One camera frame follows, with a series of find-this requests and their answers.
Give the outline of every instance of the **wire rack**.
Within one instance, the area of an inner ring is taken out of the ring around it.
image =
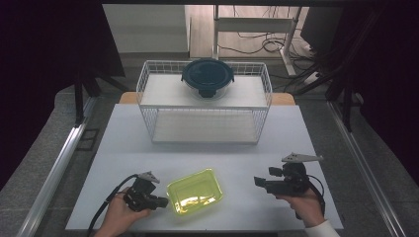
[[[257,144],[271,106],[264,63],[228,62],[234,83],[222,98],[203,100],[181,81],[191,61],[146,61],[136,87],[153,142]]]

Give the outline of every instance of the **dark teal lid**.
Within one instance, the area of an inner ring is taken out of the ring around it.
[[[185,67],[182,80],[197,89],[203,98],[212,98],[217,90],[234,81],[234,74],[224,62],[213,58],[202,58]]]

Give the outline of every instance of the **black handheld controller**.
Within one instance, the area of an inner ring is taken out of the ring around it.
[[[124,200],[133,211],[142,211],[144,209],[155,210],[157,207],[165,208],[169,200],[165,197],[152,195],[151,193],[155,188],[151,181],[138,177],[126,191]]]
[[[320,202],[321,211],[324,215],[325,202],[323,195],[318,191],[315,185],[309,180],[305,166],[302,163],[286,163],[283,169],[269,167],[271,176],[284,176],[282,181],[267,181],[263,178],[254,177],[255,185],[264,188],[268,194],[300,197],[308,189],[312,189]]]

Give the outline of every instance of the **white sleeve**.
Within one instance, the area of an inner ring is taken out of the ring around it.
[[[305,228],[305,233],[307,233],[309,237],[339,237],[338,233],[333,229],[328,220],[317,226]]]

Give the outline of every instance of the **person's right hand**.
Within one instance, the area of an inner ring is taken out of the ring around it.
[[[291,208],[301,217],[306,228],[317,226],[325,221],[321,212],[320,202],[312,189],[308,189],[300,197],[280,195],[275,195],[275,197],[286,200],[291,205]]]

